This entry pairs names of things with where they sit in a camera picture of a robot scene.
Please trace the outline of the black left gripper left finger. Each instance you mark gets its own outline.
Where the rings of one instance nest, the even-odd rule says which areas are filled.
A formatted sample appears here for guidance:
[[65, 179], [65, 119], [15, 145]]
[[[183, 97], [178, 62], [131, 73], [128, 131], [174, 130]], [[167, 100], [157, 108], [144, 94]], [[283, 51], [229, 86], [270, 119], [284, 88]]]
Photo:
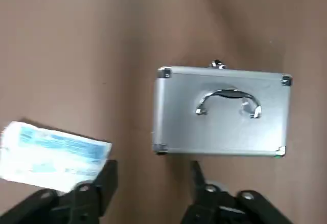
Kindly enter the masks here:
[[118, 189], [118, 162], [108, 160], [93, 181], [63, 195], [41, 189], [1, 215], [1, 223], [99, 223]]

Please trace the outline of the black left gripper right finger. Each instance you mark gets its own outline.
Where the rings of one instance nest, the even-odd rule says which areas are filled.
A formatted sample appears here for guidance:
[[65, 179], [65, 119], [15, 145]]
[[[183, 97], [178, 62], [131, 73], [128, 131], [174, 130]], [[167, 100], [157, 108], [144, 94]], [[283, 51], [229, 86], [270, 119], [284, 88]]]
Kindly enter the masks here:
[[233, 196], [217, 185], [207, 183], [198, 161], [191, 161], [191, 172], [194, 184], [193, 203], [188, 206], [182, 223], [292, 223], [256, 191], [243, 190]]

